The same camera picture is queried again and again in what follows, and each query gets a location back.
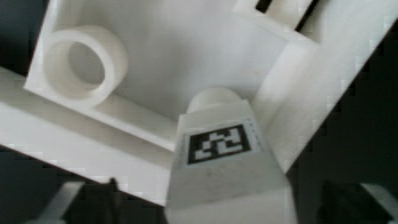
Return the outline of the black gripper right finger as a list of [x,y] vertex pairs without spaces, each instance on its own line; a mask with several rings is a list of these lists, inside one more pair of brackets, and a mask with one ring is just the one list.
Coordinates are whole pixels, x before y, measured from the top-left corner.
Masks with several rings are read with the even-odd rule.
[[379,184],[326,181],[316,224],[398,224],[398,198],[387,188]]

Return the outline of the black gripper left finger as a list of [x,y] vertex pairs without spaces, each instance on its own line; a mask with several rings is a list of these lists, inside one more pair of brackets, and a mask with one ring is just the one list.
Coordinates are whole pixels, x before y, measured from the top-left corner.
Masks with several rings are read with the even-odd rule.
[[24,224],[118,224],[118,186],[106,183],[65,182],[35,219]]

